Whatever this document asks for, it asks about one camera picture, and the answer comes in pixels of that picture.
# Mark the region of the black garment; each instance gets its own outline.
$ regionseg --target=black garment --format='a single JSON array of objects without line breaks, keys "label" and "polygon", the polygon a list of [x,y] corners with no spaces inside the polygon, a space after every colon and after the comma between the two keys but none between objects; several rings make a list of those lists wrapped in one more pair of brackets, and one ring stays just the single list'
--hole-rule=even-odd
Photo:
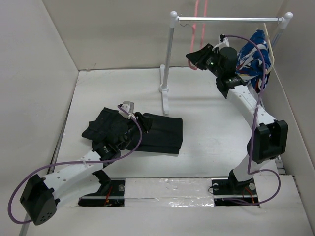
[{"label": "black garment", "polygon": [[[183,120],[149,113],[144,117],[152,117],[153,124],[148,134],[143,134],[142,142],[137,151],[178,154],[183,142]],[[134,123],[125,119],[118,111],[104,108],[95,121],[89,122],[89,127],[82,133],[82,137],[93,143],[102,141],[116,142],[118,136],[128,131]],[[131,143],[126,149],[132,150],[138,143],[139,131],[134,132]]]}]

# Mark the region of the purple cable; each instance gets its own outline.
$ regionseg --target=purple cable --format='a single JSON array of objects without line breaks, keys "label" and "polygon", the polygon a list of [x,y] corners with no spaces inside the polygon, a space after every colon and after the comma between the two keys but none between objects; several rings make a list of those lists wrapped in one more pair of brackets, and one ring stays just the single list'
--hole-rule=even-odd
[{"label": "purple cable", "polygon": [[243,39],[247,42],[249,42],[250,44],[252,44],[258,51],[260,57],[261,57],[261,60],[262,60],[262,68],[263,68],[263,72],[262,72],[262,79],[261,79],[261,86],[260,86],[260,93],[259,93],[259,96],[258,96],[258,100],[257,100],[257,105],[256,105],[256,108],[255,108],[255,112],[254,112],[254,119],[253,119],[253,123],[252,123],[252,136],[251,136],[251,148],[250,148],[250,157],[249,157],[249,161],[248,161],[248,167],[247,167],[247,174],[248,175],[253,175],[253,174],[256,174],[256,173],[259,173],[259,172],[272,172],[276,175],[277,179],[278,179],[278,188],[275,192],[274,195],[272,195],[270,198],[264,200],[264,201],[261,201],[259,203],[248,203],[244,200],[241,200],[241,199],[235,199],[235,198],[224,198],[223,200],[230,200],[232,202],[235,202],[235,203],[239,203],[239,204],[243,204],[243,205],[258,205],[258,204],[262,204],[262,203],[265,203],[265,202],[268,202],[270,201],[271,199],[273,199],[280,191],[280,187],[281,187],[281,180],[280,180],[280,177],[279,175],[273,171],[273,170],[268,170],[268,169],[263,169],[263,170],[260,170],[260,171],[253,171],[251,172],[251,165],[252,165],[252,154],[253,154],[253,146],[254,146],[254,132],[255,132],[255,129],[256,129],[256,120],[257,120],[257,114],[258,114],[258,105],[260,104],[260,100],[262,98],[262,94],[264,92],[264,86],[265,86],[265,79],[266,79],[266,64],[265,64],[265,59],[264,59],[264,56],[263,54],[261,53],[261,50],[258,48],[258,46],[253,42],[251,41],[250,39],[247,39],[247,38],[244,38],[244,37],[241,37],[241,36],[235,36],[235,35],[226,35],[226,37],[233,37],[233,38],[240,38],[240,39]]},{"label": "purple cable", "polygon": [[[123,110],[120,106],[117,106],[119,110],[123,111],[124,113],[126,113],[127,115],[130,115],[128,112],[126,112],[125,110]],[[140,125],[138,124],[137,120],[130,116],[130,118],[133,120],[133,122],[137,125],[139,131],[140,131],[140,139],[139,139],[139,142],[138,144],[134,147],[133,150],[131,150],[130,152],[128,152],[127,154],[121,156],[121,157],[118,157],[118,158],[115,158],[115,159],[112,159],[112,160],[105,160],[105,161],[86,161],[85,163],[87,164],[99,164],[99,163],[110,163],[110,162],[114,162],[114,161],[118,161],[118,160],[121,160],[129,155],[131,155],[134,151],[136,151],[136,149],[139,147],[139,145],[141,144],[141,141],[142,141],[142,130],[141,130],[141,127]],[[13,198],[15,197],[17,191],[20,189],[20,187],[23,185],[23,183],[25,183],[29,178],[31,178],[33,175],[35,175],[37,172],[39,171],[42,171],[42,170],[45,170],[47,168],[50,168],[50,167],[54,167],[54,166],[61,166],[61,165],[73,165],[73,164],[84,164],[83,161],[66,161],[66,162],[60,162],[60,163],[55,163],[55,164],[51,164],[51,165],[47,165],[47,166],[43,166],[43,167],[40,167],[39,169],[33,171],[32,173],[30,173],[28,176],[26,176],[19,184],[18,186],[14,189],[10,199],[9,199],[9,202],[8,202],[8,215],[10,217],[10,219],[16,223],[16,224],[19,224],[19,225],[22,225],[22,224],[27,224],[29,222],[32,222],[32,220],[28,220],[28,221],[19,221],[17,219],[14,218],[14,216],[12,215],[12,202],[13,202]]]}]

